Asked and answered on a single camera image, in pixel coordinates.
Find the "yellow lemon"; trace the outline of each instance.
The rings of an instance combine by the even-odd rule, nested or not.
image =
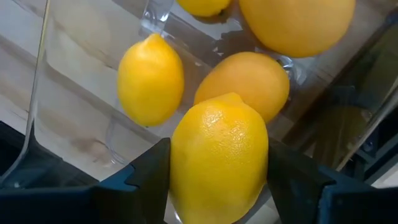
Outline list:
[[[268,48],[292,57],[319,54],[337,43],[355,0],[239,0],[244,18]]]
[[[285,70],[274,59],[242,52],[224,59],[210,72],[195,94],[195,104],[234,92],[268,122],[285,105],[289,88]]]
[[[231,0],[177,0],[177,2],[194,16],[210,17],[226,9]]]
[[[172,136],[170,193],[184,224],[233,223],[266,182],[267,130],[261,116],[228,93],[191,108]]]
[[[119,64],[118,96],[127,115],[143,126],[171,117],[184,88],[178,54],[159,34],[134,44]]]

